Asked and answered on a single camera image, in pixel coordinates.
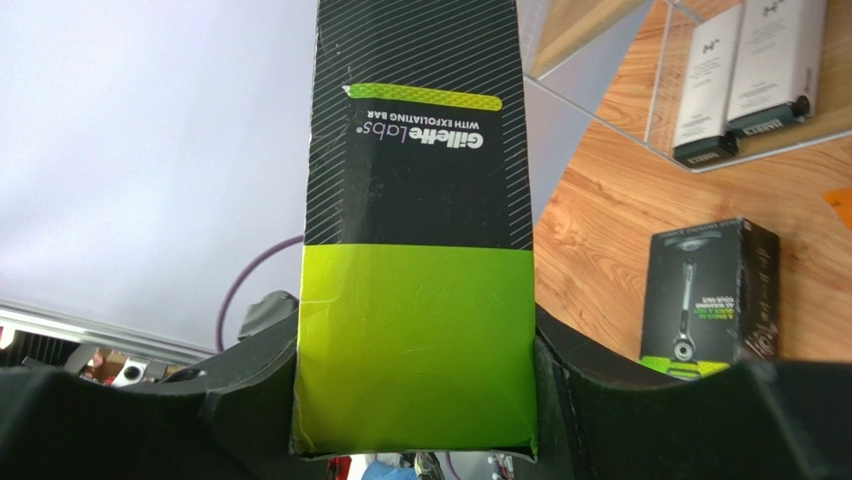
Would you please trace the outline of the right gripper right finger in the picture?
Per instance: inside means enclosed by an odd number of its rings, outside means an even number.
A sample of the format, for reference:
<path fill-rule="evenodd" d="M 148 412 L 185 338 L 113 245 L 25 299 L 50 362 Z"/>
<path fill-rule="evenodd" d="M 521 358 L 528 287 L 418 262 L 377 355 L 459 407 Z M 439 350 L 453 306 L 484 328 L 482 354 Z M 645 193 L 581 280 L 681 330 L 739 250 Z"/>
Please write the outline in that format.
<path fill-rule="evenodd" d="M 749 360 L 680 381 L 536 312 L 539 447 L 520 479 L 847 479 L 851 368 Z"/>

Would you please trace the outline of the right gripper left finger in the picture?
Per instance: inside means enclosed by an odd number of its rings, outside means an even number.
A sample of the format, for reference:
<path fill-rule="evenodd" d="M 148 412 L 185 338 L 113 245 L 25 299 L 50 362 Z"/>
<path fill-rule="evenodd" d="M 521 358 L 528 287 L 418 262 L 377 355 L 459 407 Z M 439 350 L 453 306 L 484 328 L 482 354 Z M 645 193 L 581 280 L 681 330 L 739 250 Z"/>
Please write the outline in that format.
<path fill-rule="evenodd" d="M 5 479 L 322 479 L 292 449 L 298 318 L 159 383 L 1 372 Z"/>

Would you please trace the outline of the black green razor box small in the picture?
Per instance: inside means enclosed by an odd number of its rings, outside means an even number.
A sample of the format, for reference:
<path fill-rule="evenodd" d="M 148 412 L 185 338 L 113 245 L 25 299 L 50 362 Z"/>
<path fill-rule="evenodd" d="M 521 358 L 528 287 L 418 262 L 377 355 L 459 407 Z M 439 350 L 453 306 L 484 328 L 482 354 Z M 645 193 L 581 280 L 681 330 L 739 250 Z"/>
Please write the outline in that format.
<path fill-rule="evenodd" d="M 640 362 L 696 380 L 780 350 L 779 236 L 745 218 L 650 241 Z"/>

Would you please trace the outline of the black green razor box large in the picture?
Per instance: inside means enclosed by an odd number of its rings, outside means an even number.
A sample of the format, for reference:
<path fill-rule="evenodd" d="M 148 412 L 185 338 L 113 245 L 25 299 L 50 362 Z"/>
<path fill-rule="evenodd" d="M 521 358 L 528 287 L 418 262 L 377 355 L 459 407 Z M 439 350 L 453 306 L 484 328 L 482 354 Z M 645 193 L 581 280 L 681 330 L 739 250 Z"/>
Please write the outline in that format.
<path fill-rule="evenodd" d="M 292 439 L 538 451 L 512 1 L 317 9 Z"/>

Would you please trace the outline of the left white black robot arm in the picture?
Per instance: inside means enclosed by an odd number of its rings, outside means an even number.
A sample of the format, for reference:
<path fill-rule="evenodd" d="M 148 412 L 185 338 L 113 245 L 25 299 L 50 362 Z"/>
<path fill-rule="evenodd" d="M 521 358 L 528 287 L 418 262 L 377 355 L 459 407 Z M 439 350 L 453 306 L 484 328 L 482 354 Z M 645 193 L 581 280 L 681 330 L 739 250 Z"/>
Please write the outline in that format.
<path fill-rule="evenodd" d="M 237 339 L 247 338 L 265 330 L 275 323 L 286 319 L 299 307 L 299 299 L 294 295 L 278 290 L 266 295 L 260 302 L 248 307 Z"/>

